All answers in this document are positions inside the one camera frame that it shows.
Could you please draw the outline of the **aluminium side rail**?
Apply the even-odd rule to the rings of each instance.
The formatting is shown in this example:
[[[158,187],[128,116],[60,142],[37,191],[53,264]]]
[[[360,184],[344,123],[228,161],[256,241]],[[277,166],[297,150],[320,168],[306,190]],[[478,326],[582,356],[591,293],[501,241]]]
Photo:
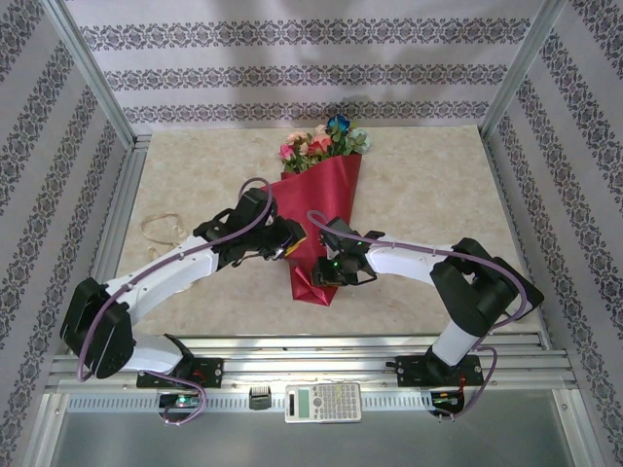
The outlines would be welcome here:
[[[62,250],[67,276],[59,322],[79,283],[116,276],[145,158],[145,149],[94,157]]]

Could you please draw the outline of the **pale mint artificial rose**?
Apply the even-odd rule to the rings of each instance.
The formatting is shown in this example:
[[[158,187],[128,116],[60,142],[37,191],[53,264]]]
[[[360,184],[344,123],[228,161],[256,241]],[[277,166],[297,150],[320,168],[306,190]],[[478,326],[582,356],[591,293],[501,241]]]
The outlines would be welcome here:
[[[363,128],[352,129],[349,133],[349,141],[351,150],[359,155],[366,154],[371,147],[370,136]]]

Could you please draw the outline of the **beige ribbon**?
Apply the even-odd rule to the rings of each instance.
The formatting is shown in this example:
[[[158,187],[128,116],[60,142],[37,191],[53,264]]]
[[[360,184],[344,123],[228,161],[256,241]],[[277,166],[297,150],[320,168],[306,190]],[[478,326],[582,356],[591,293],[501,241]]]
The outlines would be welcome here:
[[[147,216],[142,219],[139,227],[143,237],[149,242],[149,261],[156,260],[180,246],[188,237],[182,217],[174,212]]]

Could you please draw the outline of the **aluminium frame post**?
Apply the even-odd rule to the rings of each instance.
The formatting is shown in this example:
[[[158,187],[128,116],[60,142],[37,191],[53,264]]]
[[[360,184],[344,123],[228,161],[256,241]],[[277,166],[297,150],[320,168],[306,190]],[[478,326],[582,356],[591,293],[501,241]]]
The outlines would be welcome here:
[[[503,78],[488,111],[478,125],[479,134],[484,143],[491,139],[504,112],[528,73],[539,49],[554,27],[562,9],[568,0],[543,0],[526,38]]]
[[[124,147],[132,149],[135,133],[64,0],[39,1]]]

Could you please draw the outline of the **aluminium mounting rails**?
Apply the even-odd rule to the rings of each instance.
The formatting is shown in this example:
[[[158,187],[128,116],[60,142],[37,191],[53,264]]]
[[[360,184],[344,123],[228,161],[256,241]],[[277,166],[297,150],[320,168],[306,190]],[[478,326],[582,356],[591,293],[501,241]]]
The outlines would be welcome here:
[[[313,381],[360,382],[365,390],[389,389],[397,377],[387,362],[399,355],[425,353],[431,335],[393,336],[241,336],[186,337],[183,343],[200,357],[224,361],[225,391],[246,386],[282,388]],[[563,350],[546,347],[537,333],[501,333],[488,337],[479,352],[491,390],[575,389],[577,377]]]

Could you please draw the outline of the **dark red wrapping paper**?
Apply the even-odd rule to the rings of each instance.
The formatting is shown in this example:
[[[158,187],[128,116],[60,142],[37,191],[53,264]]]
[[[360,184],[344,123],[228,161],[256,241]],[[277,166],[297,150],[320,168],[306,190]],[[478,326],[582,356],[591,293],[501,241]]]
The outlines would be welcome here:
[[[312,268],[326,254],[319,241],[319,228],[307,213],[316,210],[329,220],[351,218],[362,157],[358,154],[329,158],[299,174],[283,172],[272,184],[278,214],[293,219],[307,238],[287,257],[292,298],[313,305],[329,306],[337,289],[312,284]]]

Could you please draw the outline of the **small circuit board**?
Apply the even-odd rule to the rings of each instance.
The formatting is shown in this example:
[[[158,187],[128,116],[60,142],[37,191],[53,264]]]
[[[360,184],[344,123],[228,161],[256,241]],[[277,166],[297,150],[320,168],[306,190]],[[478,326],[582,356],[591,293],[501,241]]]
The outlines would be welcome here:
[[[160,396],[160,409],[195,409],[201,405],[199,394],[163,394]]]
[[[458,413],[464,407],[464,394],[460,391],[432,392],[432,404],[439,411]]]

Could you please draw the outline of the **black white handheld device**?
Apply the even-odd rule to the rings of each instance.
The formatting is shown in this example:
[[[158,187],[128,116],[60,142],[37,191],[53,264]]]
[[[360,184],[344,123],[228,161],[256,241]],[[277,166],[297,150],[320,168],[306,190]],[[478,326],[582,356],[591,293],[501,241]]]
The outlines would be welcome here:
[[[528,316],[537,307],[539,307],[544,301],[544,296],[539,289],[537,289],[531,282],[529,282],[515,269],[511,270],[511,273],[522,284],[527,298],[527,304],[522,308],[522,312],[518,313],[519,308],[522,306],[522,295],[520,292],[517,292],[516,298],[505,310],[505,312],[508,317],[514,317],[515,320],[520,320]]]

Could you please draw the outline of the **grey scientific calculator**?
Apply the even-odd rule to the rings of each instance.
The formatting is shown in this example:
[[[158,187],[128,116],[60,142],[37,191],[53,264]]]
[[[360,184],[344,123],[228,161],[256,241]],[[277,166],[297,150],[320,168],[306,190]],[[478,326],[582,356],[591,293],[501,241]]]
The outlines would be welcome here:
[[[289,385],[284,398],[284,419],[289,424],[356,423],[362,418],[358,383]]]

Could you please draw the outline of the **blue artificial rose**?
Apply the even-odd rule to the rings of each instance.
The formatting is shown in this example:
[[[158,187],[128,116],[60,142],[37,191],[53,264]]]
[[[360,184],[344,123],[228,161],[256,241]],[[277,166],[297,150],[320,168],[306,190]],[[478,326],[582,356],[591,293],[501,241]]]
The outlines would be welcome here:
[[[349,128],[350,121],[346,117],[335,115],[327,122],[325,129],[332,143],[338,144],[346,141]]]

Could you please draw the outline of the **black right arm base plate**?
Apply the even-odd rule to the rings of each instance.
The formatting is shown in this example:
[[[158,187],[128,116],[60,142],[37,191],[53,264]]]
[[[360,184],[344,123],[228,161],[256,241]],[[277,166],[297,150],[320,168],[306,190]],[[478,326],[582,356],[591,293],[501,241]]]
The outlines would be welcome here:
[[[484,382],[476,355],[464,356],[455,366],[448,366],[432,354],[403,355],[395,358],[395,370],[399,387],[475,387]]]

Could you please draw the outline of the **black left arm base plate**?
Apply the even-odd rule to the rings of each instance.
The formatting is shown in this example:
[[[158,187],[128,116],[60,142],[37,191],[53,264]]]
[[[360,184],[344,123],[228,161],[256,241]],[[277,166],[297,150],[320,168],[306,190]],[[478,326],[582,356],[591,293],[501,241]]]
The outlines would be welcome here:
[[[184,358],[164,377],[142,371],[137,376],[136,386],[149,389],[220,388],[223,370],[224,361],[220,358]]]

